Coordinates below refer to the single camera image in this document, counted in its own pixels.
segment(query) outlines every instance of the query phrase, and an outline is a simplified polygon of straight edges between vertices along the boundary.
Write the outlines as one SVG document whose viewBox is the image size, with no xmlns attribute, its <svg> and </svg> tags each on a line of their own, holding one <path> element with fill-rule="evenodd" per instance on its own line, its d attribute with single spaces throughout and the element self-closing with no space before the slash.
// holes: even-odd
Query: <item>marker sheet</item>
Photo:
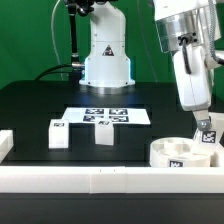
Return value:
<svg viewBox="0 0 224 224">
<path fill-rule="evenodd" d="M 114 124 L 150 124 L 145 109 L 68 107 L 62 119 L 69 123 L 95 123 L 97 118 L 111 119 Z"/>
</svg>

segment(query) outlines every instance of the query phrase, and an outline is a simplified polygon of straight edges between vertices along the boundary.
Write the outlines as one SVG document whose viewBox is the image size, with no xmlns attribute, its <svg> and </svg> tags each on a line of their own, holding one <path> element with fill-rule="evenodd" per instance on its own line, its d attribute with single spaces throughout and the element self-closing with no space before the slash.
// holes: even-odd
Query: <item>green background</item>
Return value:
<svg viewBox="0 0 224 224">
<path fill-rule="evenodd" d="M 51 15 L 57 0 L 0 1 L 0 88 L 16 80 L 34 80 L 41 72 L 57 65 L 51 38 Z M 147 50 L 150 51 L 158 82 L 175 82 L 169 54 L 160 50 L 154 10 L 148 0 L 119 0 L 112 3 L 121 9 L 127 19 L 126 54 L 132 60 L 132 76 L 137 82 L 155 82 Z M 218 6 L 221 28 L 224 30 L 223 5 Z M 145 45 L 141 26 L 145 32 Z M 78 44 L 81 59 L 90 51 L 89 17 L 77 16 Z M 70 63 L 71 45 L 69 17 L 61 1 L 55 18 L 56 43 L 62 63 Z M 224 41 L 216 43 L 224 49 Z M 224 68 L 215 71 L 214 93 L 224 99 Z M 60 80 L 59 75 L 45 79 Z"/>
</svg>

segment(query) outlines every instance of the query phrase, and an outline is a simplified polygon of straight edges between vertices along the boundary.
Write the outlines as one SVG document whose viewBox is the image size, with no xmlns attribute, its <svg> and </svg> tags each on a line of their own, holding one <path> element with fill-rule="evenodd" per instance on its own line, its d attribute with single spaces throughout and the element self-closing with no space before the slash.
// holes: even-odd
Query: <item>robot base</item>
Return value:
<svg viewBox="0 0 224 224">
<path fill-rule="evenodd" d="M 121 94 L 126 92 L 133 92 L 135 90 L 135 85 L 127 85 L 122 87 L 94 87 L 89 85 L 82 85 L 80 84 L 81 91 L 89 91 L 92 93 L 102 94 L 102 95 L 109 95 L 109 94 Z"/>
</svg>

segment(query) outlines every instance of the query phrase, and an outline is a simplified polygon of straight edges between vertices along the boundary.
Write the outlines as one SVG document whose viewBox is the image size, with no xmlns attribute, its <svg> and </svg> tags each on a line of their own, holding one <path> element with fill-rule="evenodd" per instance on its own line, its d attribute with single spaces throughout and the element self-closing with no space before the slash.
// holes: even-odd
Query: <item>black tabletop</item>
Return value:
<svg viewBox="0 0 224 224">
<path fill-rule="evenodd" d="M 68 82 L 19 81 L 0 90 L 0 102 L 0 129 L 13 129 L 15 141 L 5 166 L 149 166 L 153 140 L 192 138 L 196 130 L 175 83 L 141 83 L 133 92 L 100 96 Z M 50 120 L 67 107 L 146 109 L 151 124 L 114 125 L 114 146 L 95 145 L 93 124 L 72 124 L 69 149 L 54 152 Z M 224 112 L 224 103 L 213 97 L 210 111 Z M 223 194 L 0 194 L 0 222 L 221 224 L 223 206 Z"/>
<path fill-rule="evenodd" d="M 175 83 L 141 83 L 132 92 L 99 95 L 69 82 L 19 81 L 0 91 L 0 102 L 0 128 L 13 129 L 15 138 L 2 165 L 148 166 L 153 140 L 192 138 L 196 130 Z M 222 102 L 218 106 L 224 110 Z M 114 146 L 95 144 L 94 124 L 70 124 L 69 149 L 49 150 L 50 120 L 61 119 L 67 107 L 146 109 L 151 124 L 114 124 Z"/>
</svg>

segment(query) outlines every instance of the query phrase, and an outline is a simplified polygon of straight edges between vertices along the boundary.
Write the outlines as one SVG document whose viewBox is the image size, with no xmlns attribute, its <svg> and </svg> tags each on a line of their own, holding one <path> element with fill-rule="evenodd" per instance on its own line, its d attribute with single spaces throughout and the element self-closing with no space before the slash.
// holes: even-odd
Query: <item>white block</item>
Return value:
<svg viewBox="0 0 224 224">
<path fill-rule="evenodd" d="M 224 148 L 218 144 L 214 155 L 211 157 L 212 167 L 224 167 Z"/>
<path fill-rule="evenodd" d="M 49 148 L 68 148 L 68 120 L 52 119 L 49 126 Z"/>
<path fill-rule="evenodd" d="M 6 157 L 10 149 L 13 147 L 12 130 L 0 131 L 0 163 Z"/>
<path fill-rule="evenodd" d="M 96 119 L 95 143 L 99 145 L 114 145 L 114 126 L 111 119 Z"/>
</svg>

